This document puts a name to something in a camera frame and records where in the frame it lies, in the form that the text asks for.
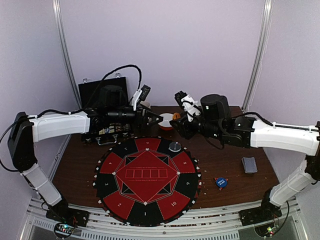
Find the blue small blind button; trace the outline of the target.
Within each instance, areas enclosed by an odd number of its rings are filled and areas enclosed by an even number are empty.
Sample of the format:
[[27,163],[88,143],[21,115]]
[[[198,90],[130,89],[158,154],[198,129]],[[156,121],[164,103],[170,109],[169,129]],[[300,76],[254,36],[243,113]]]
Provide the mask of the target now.
[[215,183],[219,187],[219,190],[222,190],[228,185],[228,179],[224,177],[215,178]]

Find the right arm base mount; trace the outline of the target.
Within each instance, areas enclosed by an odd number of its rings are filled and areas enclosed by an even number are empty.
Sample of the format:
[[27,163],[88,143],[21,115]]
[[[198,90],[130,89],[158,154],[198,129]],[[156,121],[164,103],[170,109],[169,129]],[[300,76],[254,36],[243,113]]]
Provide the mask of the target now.
[[242,226],[270,221],[274,219],[274,216],[282,216],[280,207],[274,205],[259,206],[239,211],[239,218]]

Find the orange big blind button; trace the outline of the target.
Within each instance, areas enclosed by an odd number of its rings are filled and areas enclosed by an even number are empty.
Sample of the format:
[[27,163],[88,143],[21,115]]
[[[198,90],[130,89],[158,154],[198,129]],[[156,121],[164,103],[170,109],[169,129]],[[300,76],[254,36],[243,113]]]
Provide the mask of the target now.
[[177,119],[180,119],[181,118],[181,115],[178,113],[178,112],[175,112],[172,116],[172,119],[173,120],[177,120]]

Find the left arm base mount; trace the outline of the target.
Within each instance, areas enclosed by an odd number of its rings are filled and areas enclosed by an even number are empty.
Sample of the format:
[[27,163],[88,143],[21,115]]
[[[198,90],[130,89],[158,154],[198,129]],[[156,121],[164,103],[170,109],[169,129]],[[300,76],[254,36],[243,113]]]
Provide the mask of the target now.
[[86,227],[89,219],[89,212],[70,208],[66,205],[50,206],[46,212],[46,218],[66,223],[72,227]]

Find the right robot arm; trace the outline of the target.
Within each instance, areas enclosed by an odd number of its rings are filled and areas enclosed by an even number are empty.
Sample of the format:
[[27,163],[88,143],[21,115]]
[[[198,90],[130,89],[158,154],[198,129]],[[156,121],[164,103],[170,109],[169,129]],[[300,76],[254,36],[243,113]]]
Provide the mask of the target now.
[[256,210],[259,220],[268,220],[288,199],[320,180],[320,126],[288,125],[270,122],[256,112],[231,116],[224,95],[209,94],[195,101],[179,91],[174,95],[183,109],[181,117],[170,124],[184,139],[200,134],[222,146],[276,148],[305,154],[300,166],[285,180],[266,191]]

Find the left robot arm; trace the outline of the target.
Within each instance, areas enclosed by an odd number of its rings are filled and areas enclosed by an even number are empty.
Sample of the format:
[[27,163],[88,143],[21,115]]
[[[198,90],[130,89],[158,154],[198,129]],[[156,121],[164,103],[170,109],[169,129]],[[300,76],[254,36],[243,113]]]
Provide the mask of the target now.
[[53,215],[61,222],[69,221],[72,211],[63,204],[63,196],[39,166],[34,143],[65,135],[92,134],[113,123],[138,127],[158,124],[163,117],[140,104],[149,92],[150,87],[144,85],[134,93],[131,103],[125,106],[104,104],[76,111],[48,109],[38,115],[27,115],[25,112],[16,115],[7,141],[12,164],[53,207]]

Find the clear dealer button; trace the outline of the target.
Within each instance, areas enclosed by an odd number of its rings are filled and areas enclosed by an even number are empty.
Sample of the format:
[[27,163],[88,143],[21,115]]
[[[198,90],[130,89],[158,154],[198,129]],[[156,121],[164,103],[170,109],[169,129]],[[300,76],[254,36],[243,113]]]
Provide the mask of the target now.
[[169,144],[168,149],[173,153],[177,153],[182,149],[182,146],[179,142],[173,141]]

